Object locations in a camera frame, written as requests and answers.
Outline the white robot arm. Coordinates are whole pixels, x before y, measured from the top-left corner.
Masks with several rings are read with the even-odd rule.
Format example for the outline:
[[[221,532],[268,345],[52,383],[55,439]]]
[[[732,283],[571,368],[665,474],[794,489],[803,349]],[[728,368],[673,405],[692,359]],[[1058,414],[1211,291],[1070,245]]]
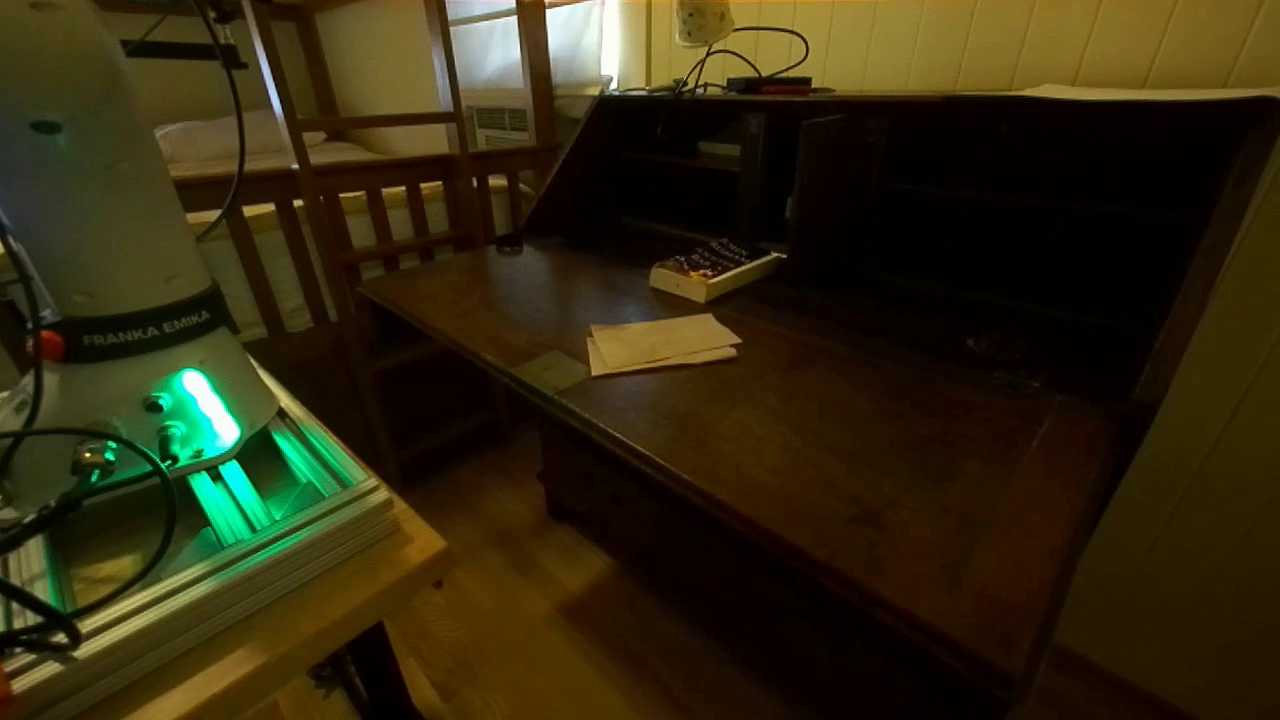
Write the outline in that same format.
[[[92,0],[0,0],[0,210],[48,316],[9,502],[74,482],[74,429],[148,453],[171,429],[174,456],[209,463],[277,414]]]

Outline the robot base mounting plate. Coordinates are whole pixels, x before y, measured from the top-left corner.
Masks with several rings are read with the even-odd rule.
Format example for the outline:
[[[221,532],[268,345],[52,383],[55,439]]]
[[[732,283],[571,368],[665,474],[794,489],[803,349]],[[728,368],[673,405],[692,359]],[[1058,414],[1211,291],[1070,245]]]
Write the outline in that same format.
[[[4,500],[12,696],[102,692],[171,660],[389,532],[389,489],[277,378],[277,414],[227,460],[182,463],[74,429],[74,482]]]

